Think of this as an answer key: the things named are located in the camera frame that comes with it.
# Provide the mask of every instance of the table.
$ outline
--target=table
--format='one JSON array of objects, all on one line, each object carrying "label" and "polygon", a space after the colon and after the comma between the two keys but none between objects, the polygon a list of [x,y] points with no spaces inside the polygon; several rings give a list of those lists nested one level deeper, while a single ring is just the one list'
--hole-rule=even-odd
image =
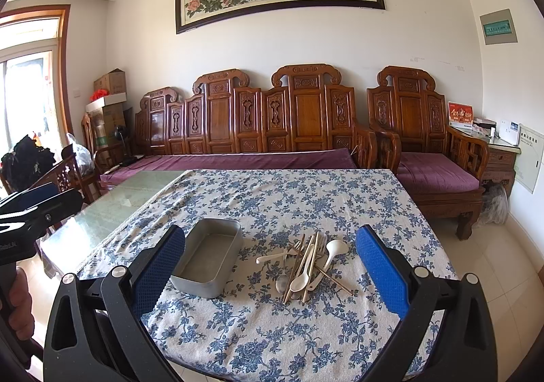
[{"label": "table", "polygon": [[483,171],[481,178],[482,185],[490,182],[502,184],[507,192],[507,196],[510,196],[513,181],[516,178],[516,172],[513,169],[513,165],[516,162],[516,154],[521,153],[521,149],[518,146],[507,143],[507,141],[504,141],[499,137],[491,139],[474,130],[459,130],[468,136],[481,139],[488,143],[489,161],[487,167]]},{"label": "table", "polygon": [[61,274],[77,269],[100,242],[181,171],[145,171],[127,179],[71,217],[40,248]]},{"label": "table", "polygon": [[[356,254],[354,234],[364,223],[412,265],[455,278],[439,241],[389,170],[188,170],[100,243],[78,275],[93,278],[129,265],[171,224],[187,233],[203,217],[236,219],[244,232],[224,293],[208,300],[169,282],[142,322],[169,360],[211,376],[357,380],[399,321]],[[355,294],[323,280],[304,306],[284,305],[275,290],[281,262],[255,264],[255,257],[316,230],[350,245],[331,273]],[[411,374],[424,365],[440,319],[435,313]]]}]

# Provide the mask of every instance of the tile floor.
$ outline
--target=tile floor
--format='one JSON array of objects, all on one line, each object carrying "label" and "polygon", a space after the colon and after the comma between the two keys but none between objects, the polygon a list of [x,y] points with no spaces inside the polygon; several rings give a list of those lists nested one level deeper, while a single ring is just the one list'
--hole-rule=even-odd
[{"label": "tile floor", "polygon": [[[488,224],[474,229],[467,241],[455,237],[455,220],[433,220],[431,226],[458,273],[476,273],[488,301],[499,363],[499,382],[507,380],[544,325],[544,288],[529,258],[504,226]],[[34,338],[43,344],[59,279],[49,279],[36,257],[20,263],[26,270],[36,318]],[[185,382],[212,382],[172,365]],[[33,374],[41,379],[39,362]]]}]

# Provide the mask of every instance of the clear plastic bag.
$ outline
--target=clear plastic bag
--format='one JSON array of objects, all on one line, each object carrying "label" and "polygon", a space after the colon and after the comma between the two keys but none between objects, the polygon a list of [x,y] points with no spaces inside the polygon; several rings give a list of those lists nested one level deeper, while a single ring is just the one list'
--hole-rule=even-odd
[{"label": "clear plastic bag", "polygon": [[475,226],[489,222],[504,224],[508,216],[508,197],[502,184],[493,184],[482,196],[483,205]]},{"label": "clear plastic bag", "polygon": [[81,176],[91,175],[95,171],[95,163],[92,161],[91,152],[78,144],[71,133],[66,134],[69,144],[72,144],[73,152],[75,153],[75,161],[80,169]]}]

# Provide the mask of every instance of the floral tablecloth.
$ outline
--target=floral tablecloth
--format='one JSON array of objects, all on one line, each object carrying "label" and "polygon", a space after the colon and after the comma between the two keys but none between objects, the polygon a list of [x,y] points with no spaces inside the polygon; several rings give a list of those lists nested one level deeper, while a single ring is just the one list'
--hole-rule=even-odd
[{"label": "floral tablecloth", "polygon": [[[244,231],[224,294],[203,299],[169,282],[142,321],[169,360],[230,380],[361,377],[399,321],[355,251],[355,232],[365,223],[412,265],[425,265],[435,276],[455,276],[431,228],[389,170],[186,171],[97,246],[79,276],[103,276],[114,265],[129,265],[171,224],[188,233],[203,217],[235,219]],[[316,230],[350,245],[330,270],[355,295],[323,279],[308,303],[284,305],[275,288],[281,262],[256,264],[255,257],[281,251]],[[440,318],[435,313],[409,373],[425,363]]]}]

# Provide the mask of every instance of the black fan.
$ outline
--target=black fan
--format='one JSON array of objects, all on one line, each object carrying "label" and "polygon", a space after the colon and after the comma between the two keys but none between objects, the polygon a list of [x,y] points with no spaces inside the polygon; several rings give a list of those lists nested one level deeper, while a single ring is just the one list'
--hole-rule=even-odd
[{"label": "black fan", "polygon": [[123,167],[126,167],[130,164],[134,164],[136,161],[138,161],[138,158],[136,156],[130,156],[127,152],[127,146],[124,143],[124,139],[129,135],[129,131],[125,126],[117,126],[115,127],[114,136],[119,141],[122,141],[123,143],[123,160],[121,162],[121,165]]}]

